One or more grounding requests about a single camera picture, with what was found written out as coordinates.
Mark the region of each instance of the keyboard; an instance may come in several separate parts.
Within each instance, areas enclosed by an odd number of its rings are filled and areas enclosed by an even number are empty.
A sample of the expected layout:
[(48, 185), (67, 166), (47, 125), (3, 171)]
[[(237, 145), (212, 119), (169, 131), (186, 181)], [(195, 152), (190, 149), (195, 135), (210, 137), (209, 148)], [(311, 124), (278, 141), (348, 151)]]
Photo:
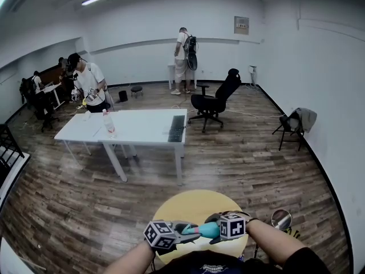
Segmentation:
[(181, 142), (184, 133), (185, 116), (173, 116), (168, 142)]

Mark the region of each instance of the sneaker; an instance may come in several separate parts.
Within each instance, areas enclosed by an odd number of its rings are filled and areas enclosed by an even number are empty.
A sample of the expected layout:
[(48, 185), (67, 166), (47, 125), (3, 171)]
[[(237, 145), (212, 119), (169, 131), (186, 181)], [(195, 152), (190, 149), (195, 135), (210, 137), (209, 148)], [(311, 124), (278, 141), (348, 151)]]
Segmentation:
[(181, 92), (179, 92), (179, 90), (175, 89), (174, 91), (171, 92), (171, 94), (173, 94), (173, 95), (180, 95)]

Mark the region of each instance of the hand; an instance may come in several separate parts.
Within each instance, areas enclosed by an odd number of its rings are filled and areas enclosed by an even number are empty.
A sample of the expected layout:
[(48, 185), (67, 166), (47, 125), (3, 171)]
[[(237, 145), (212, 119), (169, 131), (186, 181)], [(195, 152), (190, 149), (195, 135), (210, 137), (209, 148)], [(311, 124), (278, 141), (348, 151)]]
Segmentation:
[(206, 219), (205, 223), (213, 222), (213, 221), (217, 222), (221, 216), (232, 215), (232, 214), (244, 217), (246, 219), (246, 223), (249, 222), (252, 219), (252, 217), (246, 212), (242, 212), (242, 211), (225, 211), (225, 212), (214, 213), (214, 214), (210, 215)]
[[(225, 211), (225, 212), (220, 212), (220, 213), (214, 213), (212, 215), (210, 215), (205, 223), (210, 223), (210, 222), (216, 222), (217, 225), (219, 226), (219, 228), (221, 227), (221, 221), (224, 219), (221, 219), (222, 216), (227, 216), (227, 215), (238, 215), (239, 217), (244, 217), (245, 218), (245, 223), (247, 224), (247, 222), (249, 222), (252, 217), (245, 212), (242, 211)], [(217, 236), (215, 239), (212, 239), (209, 244), (216, 244), (221, 242), (221, 235)]]

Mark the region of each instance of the wall sign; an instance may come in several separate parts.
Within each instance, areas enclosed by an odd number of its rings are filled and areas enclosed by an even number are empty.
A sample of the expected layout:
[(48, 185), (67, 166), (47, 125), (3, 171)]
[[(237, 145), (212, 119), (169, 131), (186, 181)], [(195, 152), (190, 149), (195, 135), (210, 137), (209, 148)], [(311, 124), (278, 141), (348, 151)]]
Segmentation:
[(247, 17), (234, 17), (234, 33), (249, 34), (250, 19)]

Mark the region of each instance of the wooden floor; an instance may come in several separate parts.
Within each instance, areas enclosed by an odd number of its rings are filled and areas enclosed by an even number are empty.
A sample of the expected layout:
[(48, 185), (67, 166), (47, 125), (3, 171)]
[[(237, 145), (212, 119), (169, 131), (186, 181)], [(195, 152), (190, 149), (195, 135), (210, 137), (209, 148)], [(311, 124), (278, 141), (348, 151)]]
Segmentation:
[[(214, 94), (218, 84), (210, 84)], [(146, 84), (143, 97), (115, 104), (120, 109), (171, 108), (185, 95), (170, 95), (166, 84)], [(72, 114), (76, 104), (64, 105), (56, 115)], [(189, 97), (181, 107), (193, 110)], [(227, 110), (279, 115), (260, 91), (241, 86)], [(31, 159), (9, 194), (1, 212), (1, 233), (16, 252), (48, 269), (48, 273), (102, 273), (113, 260), (143, 240), (142, 230), (170, 197), (192, 189), (225, 194), (262, 220), (275, 209), (293, 215), (293, 228), (332, 273), (348, 273), (347, 243), (330, 190), (315, 161), (298, 143), (284, 143), (278, 151), (278, 118), (256, 118), (225, 111), (224, 128), (195, 120), (186, 131), (184, 185), (176, 185), (174, 153), (165, 148), (137, 147), (139, 157), (117, 156), (129, 179), (122, 183), (101, 145), (72, 144), (81, 171), (62, 143), (53, 138), (71, 119), (64, 116), (54, 129), (40, 132), (41, 122), (24, 109), (10, 124), (20, 147)], [(253, 256), (249, 239), (246, 259)], [(44, 273), (34, 269), (35, 273)]]

